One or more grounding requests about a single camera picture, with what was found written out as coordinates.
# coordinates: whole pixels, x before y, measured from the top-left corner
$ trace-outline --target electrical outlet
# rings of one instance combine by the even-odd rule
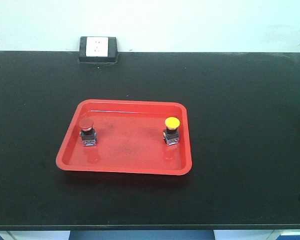
[[[82,36],[79,63],[114,64],[118,61],[117,39],[113,36]]]
[[[109,38],[88,36],[86,38],[85,55],[87,57],[108,57]]]

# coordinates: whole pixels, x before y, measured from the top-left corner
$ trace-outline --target red button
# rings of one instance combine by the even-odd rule
[[[79,122],[79,127],[82,131],[89,131],[94,127],[94,121],[90,118],[81,119]]]

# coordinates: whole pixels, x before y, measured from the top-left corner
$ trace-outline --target yellow button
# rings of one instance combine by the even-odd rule
[[[173,117],[173,116],[171,116],[171,117],[168,117],[165,121],[164,121],[164,123],[165,123],[165,126],[168,128],[168,129],[176,129],[177,127],[179,127],[180,126],[180,121],[179,121],[179,119],[178,118],[176,118],[176,117]]]

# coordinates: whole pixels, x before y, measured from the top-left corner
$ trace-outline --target table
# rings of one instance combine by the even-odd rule
[[[70,172],[86,99],[187,108],[182,176]],[[300,229],[300,53],[0,51],[0,230]]]

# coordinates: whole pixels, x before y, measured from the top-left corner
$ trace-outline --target plastic tray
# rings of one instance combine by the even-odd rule
[[[165,119],[180,120],[178,144],[163,139]],[[96,146],[83,146],[79,121],[91,118]],[[56,157],[69,171],[183,175],[192,167],[186,108],[175,102],[96,100],[81,102]]]

